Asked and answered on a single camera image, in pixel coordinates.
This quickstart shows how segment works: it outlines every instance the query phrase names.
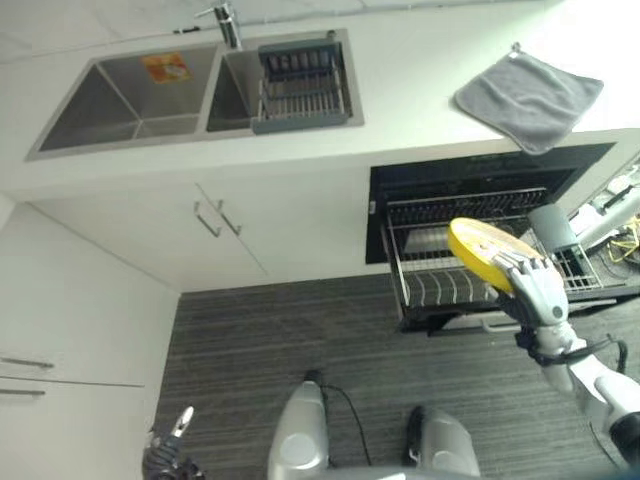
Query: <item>open dishwasher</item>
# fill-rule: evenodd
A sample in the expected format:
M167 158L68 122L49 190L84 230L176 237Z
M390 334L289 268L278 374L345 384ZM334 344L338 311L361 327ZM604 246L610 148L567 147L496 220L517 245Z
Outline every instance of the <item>open dishwasher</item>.
M544 252L528 214L560 198L611 146L372 168L367 263L389 263L400 329L431 334L460 315L497 310L485 282L449 250L449 222L482 220ZM608 308L640 293L638 287L604 286L579 244L546 253L553 255L576 313Z

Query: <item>white countertop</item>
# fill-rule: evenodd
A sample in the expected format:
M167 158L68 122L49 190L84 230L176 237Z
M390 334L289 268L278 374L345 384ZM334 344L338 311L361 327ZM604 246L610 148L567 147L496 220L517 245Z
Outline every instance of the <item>white countertop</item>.
M500 3L247 28L246 37L347 28L365 125L35 162L24 158L89 59L208 38L218 41L218 32L145 39L0 65L0 192L36 200L149 182L191 181L203 174L312 172L515 150L513 142L450 103L459 87L506 54L515 41L558 68L605 82L598 101L564 144L636 136L640 143L640 64L631 41L640 13L637 3Z

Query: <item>floor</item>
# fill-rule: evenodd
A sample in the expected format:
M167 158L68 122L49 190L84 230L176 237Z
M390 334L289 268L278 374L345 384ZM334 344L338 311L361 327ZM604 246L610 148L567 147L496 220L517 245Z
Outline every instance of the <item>floor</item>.
M636 379L638 308L640 300L574 322L582 336L610 332L627 340L628 373ZM170 428L192 404L184 451L207 478L263 479L288 395L307 369L320 368L351 395L376 465L398 462L408 413L423 403L462 421L488 478L594 478L612 471L574 403L547 386L511 334L427 338L395 327L385 275L184 295L157 426ZM600 358L613 366L615 354ZM333 461L363 465L346 403L335 395L329 402Z

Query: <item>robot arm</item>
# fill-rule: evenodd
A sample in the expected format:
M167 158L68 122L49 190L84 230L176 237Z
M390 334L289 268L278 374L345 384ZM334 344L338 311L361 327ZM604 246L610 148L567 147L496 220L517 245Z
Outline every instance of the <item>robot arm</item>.
M622 456L640 463L640 385L600 362L594 353L610 338L588 345L567 321L562 277L550 259L501 253L496 262L513 287L498 303L522 326L516 335L553 388L573 396L594 428L607 432Z

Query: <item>dish towel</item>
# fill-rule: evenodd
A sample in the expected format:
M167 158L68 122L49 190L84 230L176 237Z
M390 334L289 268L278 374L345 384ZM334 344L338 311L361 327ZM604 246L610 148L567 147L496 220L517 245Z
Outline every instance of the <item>dish towel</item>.
M547 65L516 43L454 98L460 109L508 135L528 154L541 155L571 132L603 85Z

